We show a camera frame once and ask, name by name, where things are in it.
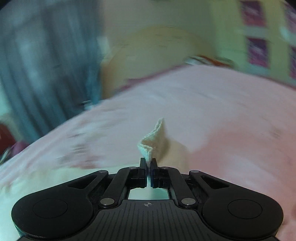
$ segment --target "wall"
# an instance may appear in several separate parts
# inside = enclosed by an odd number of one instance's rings
[[[267,21],[269,47],[269,77],[289,80],[289,37],[284,16],[283,0],[260,0]],[[245,29],[240,12],[239,0],[209,0],[216,30],[217,54],[233,60],[237,70],[249,72]]]
[[[207,41],[175,27],[152,26],[131,34],[102,62],[103,97],[111,97],[127,79],[146,77],[184,64],[191,55],[215,57]]]
[[[153,25],[184,29],[215,43],[209,0],[104,0],[104,30],[112,47],[127,35]]]

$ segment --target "purple fabric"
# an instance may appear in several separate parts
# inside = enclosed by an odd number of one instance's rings
[[[20,153],[21,151],[26,149],[28,146],[29,146],[28,143],[26,143],[24,141],[19,141],[19,142],[15,143],[11,148],[11,154],[10,154],[11,157],[14,157],[18,153]]]

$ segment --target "bedroom wall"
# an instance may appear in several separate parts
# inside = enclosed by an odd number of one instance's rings
[[[215,43],[209,0],[104,0],[103,9],[106,46],[153,25],[178,27]]]
[[[266,37],[260,37],[263,30],[258,28],[259,38],[268,40],[270,68],[267,77],[290,84],[289,79],[289,41],[284,16],[284,0],[260,0],[267,22]],[[244,28],[239,0],[210,0],[216,30],[217,54],[229,58],[237,64],[237,70],[252,73],[247,60],[247,31]]]

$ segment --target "white towel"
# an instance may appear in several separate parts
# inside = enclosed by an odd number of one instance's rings
[[[160,167],[174,167],[184,174],[189,172],[188,150],[184,145],[167,136],[164,118],[160,118],[153,131],[138,143],[138,149],[148,167],[152,158],[156,158]]]

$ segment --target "cloth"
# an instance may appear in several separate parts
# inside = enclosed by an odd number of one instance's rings
[[[152,158],[158,166],[175,166],[181,173],[188,173],[188,150],[181,143],[167,136],[164,118],[157,121],[155,128],[139,143],[138,149],[145,158],[148,167]]]
[[[0,165],[8,161],[11,157],[11,147],[8,147],[2,155],[0,155]]]
[[[11,148],[11,157],[14,157],[15,155],[19,154],[24,149],[26,149],[28,146],[29,146],[28,143],[26,143],[24,141],[18,141]]]

